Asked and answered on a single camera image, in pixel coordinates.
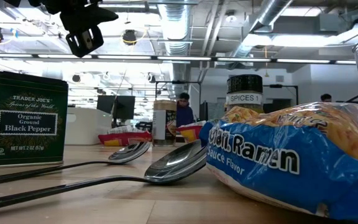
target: man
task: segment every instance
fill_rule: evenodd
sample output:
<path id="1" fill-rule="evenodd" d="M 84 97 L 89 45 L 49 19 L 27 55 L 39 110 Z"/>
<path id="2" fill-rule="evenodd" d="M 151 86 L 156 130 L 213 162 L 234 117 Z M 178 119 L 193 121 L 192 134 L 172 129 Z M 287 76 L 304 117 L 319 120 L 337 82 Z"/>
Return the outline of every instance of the man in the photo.
<path id="1" fill-rule="evenodd" d="M 190 96 L 181 93 L 177 102 L 177 128 L 193 122 L 193 110 L 189 107 Z"/>
<path id="2" fill-rule="evenodd" d="M 328 94 L 328 93 L 321 95 L 320 98 L 321 98 L 321 102 L 328 102 L 328 103 L 330 103 L 330 102 L 332 102 L 332 100 L 333 100 L 332 97 L 331 97 L 331 95 Z"/>

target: spoon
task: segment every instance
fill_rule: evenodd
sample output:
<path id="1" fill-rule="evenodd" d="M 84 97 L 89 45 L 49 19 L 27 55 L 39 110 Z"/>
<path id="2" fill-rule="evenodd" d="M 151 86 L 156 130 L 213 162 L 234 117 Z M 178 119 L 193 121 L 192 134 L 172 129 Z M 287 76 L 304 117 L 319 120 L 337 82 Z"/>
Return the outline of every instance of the spoon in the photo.
<path id="1" fill-rule="evenodd" d="M 85 165 L 90 165 L 90 164 L 108 164 L 108 165 L 125 164 L 129 161 L 133 161 L 134 159 L 137 159 L 138 157 L 143 155 L 145 152 L 147 152 L 150 145 L 151 145 L 151 143 L 149 143 L 149 142 L 140 142 L 137 144 L 132 144 L 130 146 L 124 147 L 124 148 L 120 149 L 119 151 L 111 154 L 107 161 L 82 162 L 82 163 L 72 164 L 72 165 L 67 165 L 67 166 L 55 166 L 55 167 L 48 167 L 48 168 L 43 168 L 43 169 L 16 172 L 13 174 L 0 175 L 0 184 L 10 182 L 10 181 L 15 181 L 15 180 L 36 177 L 38 175 L 46 174 L 49 172 L 55 172 L 58 170 L 79 167 L 79 166 L 85 166 Z"/>
<path id="2" fill-rule="evenodd" d="M 72 184 L 48 187 L 40 190 L 33 190 L 14 195 L 0 197 L 0 208 L 17 203 L 28 202 L 38 198 L 48 197 L 55 194 L 82 189 L 99 184 L 115 181 L 136 181 L 148 184 L 169 184 L 191 174 L 194 174 L 206 164 L 206 147 L 201 148 L 201 141 L 197 140 L 185 144 L 154 162 L 145 172 L 144 178 L 124 175 L 84 180 Z"/>

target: spoon handle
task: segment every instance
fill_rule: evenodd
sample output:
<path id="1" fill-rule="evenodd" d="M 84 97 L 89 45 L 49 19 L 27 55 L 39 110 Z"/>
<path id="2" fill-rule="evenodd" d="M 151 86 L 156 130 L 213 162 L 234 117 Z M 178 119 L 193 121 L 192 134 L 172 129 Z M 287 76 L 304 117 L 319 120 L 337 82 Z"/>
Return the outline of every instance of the spoon handle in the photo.
<path id="1" fill-rule="evenodd" d="M 43 168 L 43 169 L 16 172 L 16 173 L 13 173 L 13 174 L 0 175 L 0 184 L 10 182 L 10 181 L 15 181 L 15 180 L 21 180 L 21 179 L 27 179 L 27 178 L 31 178 L 31 177 L 36 177 L 38 175 L 46 174 L 46 173 L 49 173 L 49 172 L 55 172 L 55 171 L 58 171 L 58 170 L 63 170 L 63 169 L 68 169 L 68 168 L 73 168 L 73 167 L 79 167 L 79 166 L 85 166 L 85 165 L 90 165 L 90 164 L 116 165 L 115 162 L 91 161 L 91 162 L 82 162 L 82 163 L 72 164 L 72 165 L 67 165 L 67 166 L 55 166 L 55 167 L 48 167 L 48 168 Z"/>
<path id="2" fill-rule="evenodd" d="M 92 180 L 84 180 L 84 181 L 80 181 L 80 182 L 75 182 L 72 184 L 64 184 L 64 185 L 59 185 L 59 186 L 55 186 L 55 187 L 48 187 L 48 188 L 44 188 L 44 189 L 33 190 L 30 192 L 23 192 L 23 193 L 14 194 L 14 195 L 3 196 L 3 197 L 0 197 L 0 208 L 6 207 L 9 205 L 14 205 L 17 203 L 28 202 L 28 201 L 35 200 L 38 198 L 48 197 L 48 196 L 55 195 L 55 194 L 69 192 L 69 191 L 76 190 L 76 189 L 82 189 L 82 188 L 91 187 L 94 185 L 105 184 L 105 183 L 110 183 L 110 182 L 115 182 L 115 181 L 124 181 L 124 180 L 145 182 L 145 183 L 150 183 L 150 184 L 153 183 L 149 180 L 146 180 L 146 179 L 143 179 L 140 177 L 131 177 L 131 176 L 123 176 L 123 175 L 102 177 L 102 178 L 97 178 L 97 179 L 92 179 Z"/>

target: wooden table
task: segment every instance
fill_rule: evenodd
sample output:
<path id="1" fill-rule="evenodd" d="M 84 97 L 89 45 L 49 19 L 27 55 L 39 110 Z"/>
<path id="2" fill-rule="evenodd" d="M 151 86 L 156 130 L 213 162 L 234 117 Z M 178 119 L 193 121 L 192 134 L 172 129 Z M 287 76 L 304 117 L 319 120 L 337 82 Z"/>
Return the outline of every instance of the wooden table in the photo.
<path id="1" fill-rule="evenodd" d="M 142 177 L 148 166 L 173 148 L 155 147 L 124 166 L 101 164 L 63 170 L 26 180 L 0 184 L 0 196 L 67 184 L 108 175 Z M 67 146 L 65 164 L 105 160 L 116 147 Z M 1 174 L 45 166 L 0 169 Z M 208 169 L 179 181 L 157 187 L 137 182 L 113 182 L 31 202 L 0 208 L 0 224 L 78 223 L 336 223 L 256 202 L 234 193 Z"/>

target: green spice tin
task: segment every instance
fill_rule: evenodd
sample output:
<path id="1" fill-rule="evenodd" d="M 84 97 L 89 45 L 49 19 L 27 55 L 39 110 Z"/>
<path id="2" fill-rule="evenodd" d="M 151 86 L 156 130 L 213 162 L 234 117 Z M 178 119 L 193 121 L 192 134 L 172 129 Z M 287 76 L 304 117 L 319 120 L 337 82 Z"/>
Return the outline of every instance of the green spice tin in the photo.
<path id="1" fill-rule="evenodd" d="M 63 162 L 67 82 L 0 72 L 0 167 Z"/>

